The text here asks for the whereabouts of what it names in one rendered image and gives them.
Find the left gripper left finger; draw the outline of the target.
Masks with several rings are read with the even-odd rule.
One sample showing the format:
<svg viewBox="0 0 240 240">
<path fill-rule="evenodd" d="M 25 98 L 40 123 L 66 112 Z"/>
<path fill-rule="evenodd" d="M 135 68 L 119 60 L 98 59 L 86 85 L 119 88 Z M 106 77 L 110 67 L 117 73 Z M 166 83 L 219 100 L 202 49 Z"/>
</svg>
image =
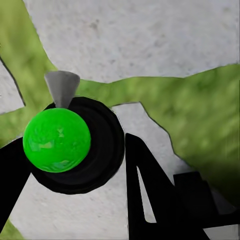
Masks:
<svg viewBox="0 0 240 240">
<path fill-rule="evenodd" d="M 20 136 L 0 149 L 0 233 L 30 174 Z"/>
</svg>

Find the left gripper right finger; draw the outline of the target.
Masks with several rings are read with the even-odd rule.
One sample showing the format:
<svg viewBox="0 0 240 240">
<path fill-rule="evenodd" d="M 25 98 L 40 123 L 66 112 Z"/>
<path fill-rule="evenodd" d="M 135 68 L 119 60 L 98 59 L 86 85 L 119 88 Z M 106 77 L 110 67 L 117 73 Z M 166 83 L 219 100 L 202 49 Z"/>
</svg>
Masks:
<svg viewBox="0 0 240 240">
<path fill-rule="evenodd" d="M 129 240 L 210 240 L 145 142 L 125 135 Z M 156 223 L 145 220 L 139 168 Z"/>
</svg>

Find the insectifuge atomizer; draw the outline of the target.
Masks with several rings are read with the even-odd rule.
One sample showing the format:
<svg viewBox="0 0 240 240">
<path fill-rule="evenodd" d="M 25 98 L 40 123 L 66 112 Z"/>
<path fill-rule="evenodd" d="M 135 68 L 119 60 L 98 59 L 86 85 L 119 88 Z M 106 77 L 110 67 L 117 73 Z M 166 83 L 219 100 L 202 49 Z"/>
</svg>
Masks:
<svg viewBox="0 0 240 240">
<path fill-rule="evenodd" d="M 23 150 L 30 172 L 52 192 L 87 194 L 104 186 L 125 157 L 125 134 L 102 102 L 73 97 L 79 75 L 55 70 L 44 76 L 53 99 L 28 123 Z"/>
</svg>

